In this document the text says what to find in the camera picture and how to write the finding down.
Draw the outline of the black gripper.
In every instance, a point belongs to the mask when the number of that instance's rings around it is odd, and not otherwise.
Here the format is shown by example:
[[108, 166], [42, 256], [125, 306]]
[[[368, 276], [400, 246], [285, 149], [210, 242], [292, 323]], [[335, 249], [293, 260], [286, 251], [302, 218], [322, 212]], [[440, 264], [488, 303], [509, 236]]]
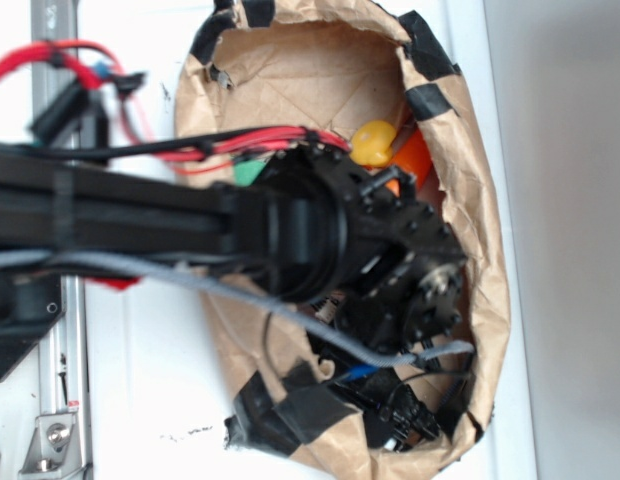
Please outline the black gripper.
[[371, 172], [331, 149], [276, 153], [262, 183], [291, 209], [280, 227], [295, 261], [263, 287], [290, 303], [335, 300], [329, 326], [375, 354], [430, 348], [461, 321], [467, 257], [415, 182], [398, 166]]

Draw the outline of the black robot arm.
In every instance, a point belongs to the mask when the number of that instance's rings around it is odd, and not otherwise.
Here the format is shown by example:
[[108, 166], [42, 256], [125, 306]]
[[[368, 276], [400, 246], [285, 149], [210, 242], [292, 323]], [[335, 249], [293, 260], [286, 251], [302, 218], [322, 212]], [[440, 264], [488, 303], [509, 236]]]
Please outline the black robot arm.
[[412, 173], [330, 149], [285, 150], [248, 186], [202, 190], [0, 155], [0, 374], [60, 316], [62, 276], [154, 276], [300, 324], [369, 445], [405, 447], [441, 427], [394, 367], [430, 373], [434, 352], [413, 348], [459, 322], [465, 262]]

